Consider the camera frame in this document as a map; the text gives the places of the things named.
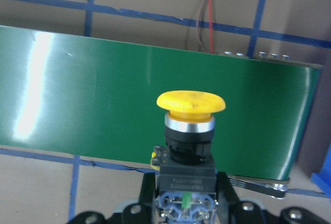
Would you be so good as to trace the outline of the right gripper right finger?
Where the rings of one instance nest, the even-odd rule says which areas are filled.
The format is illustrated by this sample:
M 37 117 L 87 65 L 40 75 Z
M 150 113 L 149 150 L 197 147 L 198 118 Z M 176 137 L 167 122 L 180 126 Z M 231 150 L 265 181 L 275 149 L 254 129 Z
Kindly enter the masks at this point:
M 240 200 L 226 173 L 217 174 L 217 215 L 220 223 L 328 223 L 313 212 L 298 206 L 281 210 L 280 215 L 271 214 L 250 200 Z

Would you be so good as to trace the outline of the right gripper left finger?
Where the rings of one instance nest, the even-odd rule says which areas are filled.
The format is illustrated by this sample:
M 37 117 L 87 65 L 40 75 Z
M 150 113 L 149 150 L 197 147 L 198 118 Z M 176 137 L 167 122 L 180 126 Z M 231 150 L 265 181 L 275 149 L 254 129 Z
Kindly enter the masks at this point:
M 156 178 L 155 173 L 143 176 L 140 195 L 136 201 L 125 205 L 108 219 L 99 212 L 82 212 L 72 218 L 69 223 L 154 223 Z

